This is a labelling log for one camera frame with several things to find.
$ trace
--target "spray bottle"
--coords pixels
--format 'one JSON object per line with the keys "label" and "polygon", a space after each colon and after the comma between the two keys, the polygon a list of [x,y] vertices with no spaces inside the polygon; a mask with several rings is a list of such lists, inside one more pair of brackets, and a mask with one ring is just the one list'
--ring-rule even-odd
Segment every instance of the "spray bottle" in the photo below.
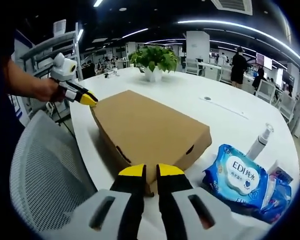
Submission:
{"label": "spray bottle", "polygon": [[257,158],[257,156],[261,153],[261,151],[265,148],[265,146],[268,143],[270,133],[274,131],[274,128],[269,123],[266,123],[265,126],[265,131],[258,136],[254,144],[251,146],[250,150],[246,154],[246,156],[252,161],[254,161]]}

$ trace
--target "cardboard box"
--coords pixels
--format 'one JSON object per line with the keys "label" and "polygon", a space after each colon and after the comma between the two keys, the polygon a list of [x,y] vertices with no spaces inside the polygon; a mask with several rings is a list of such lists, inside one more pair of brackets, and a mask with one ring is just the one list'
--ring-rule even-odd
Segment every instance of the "cardboard box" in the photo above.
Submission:
{"label": "cardboard box", "polygon": [[212,143],[207,125],[130,90],[99,101],[91,112],[119,170],[146,164],[154,192],[157,164],[186,170]]}

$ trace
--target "air vent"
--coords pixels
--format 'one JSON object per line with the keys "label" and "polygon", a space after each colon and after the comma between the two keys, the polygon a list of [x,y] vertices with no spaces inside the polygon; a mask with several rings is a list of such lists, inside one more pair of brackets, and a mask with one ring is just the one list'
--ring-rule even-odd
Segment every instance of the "air vent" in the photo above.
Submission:
{"label": "air vent", "polygon": [[252,15],[252,0],[211,0],[218,10]]}

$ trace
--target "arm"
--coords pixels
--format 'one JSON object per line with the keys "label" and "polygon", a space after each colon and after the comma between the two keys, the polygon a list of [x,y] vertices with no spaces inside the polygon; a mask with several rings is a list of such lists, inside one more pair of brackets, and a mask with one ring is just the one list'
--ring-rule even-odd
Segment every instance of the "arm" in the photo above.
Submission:
{"label": "arm", "polygon": [[9,58],[3,64],[4,79],[10,94],[36,98],[42,102],[50,101],[57,92],[58,84],[52,79],[39,79],[19,68]]}

